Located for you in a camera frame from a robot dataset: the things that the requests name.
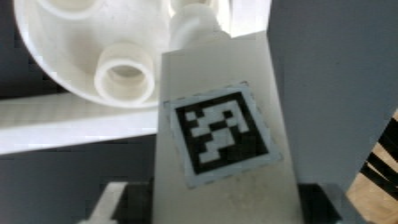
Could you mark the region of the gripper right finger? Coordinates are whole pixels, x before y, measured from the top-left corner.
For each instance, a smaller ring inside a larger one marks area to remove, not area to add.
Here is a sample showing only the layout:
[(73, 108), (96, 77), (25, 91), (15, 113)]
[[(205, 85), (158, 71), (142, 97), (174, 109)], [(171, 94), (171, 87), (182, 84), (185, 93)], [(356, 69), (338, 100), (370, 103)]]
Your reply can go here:
[(336, 184), (301, 183), (304, 224), (366, 224)]

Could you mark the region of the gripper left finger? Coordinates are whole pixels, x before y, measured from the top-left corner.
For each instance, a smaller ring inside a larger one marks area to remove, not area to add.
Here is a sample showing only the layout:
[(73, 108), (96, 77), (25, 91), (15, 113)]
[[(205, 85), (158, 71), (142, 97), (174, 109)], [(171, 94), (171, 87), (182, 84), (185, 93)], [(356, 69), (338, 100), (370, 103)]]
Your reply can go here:
[(110, 182), (89, 218), (77, 224), (151, 224), (150, 182)]

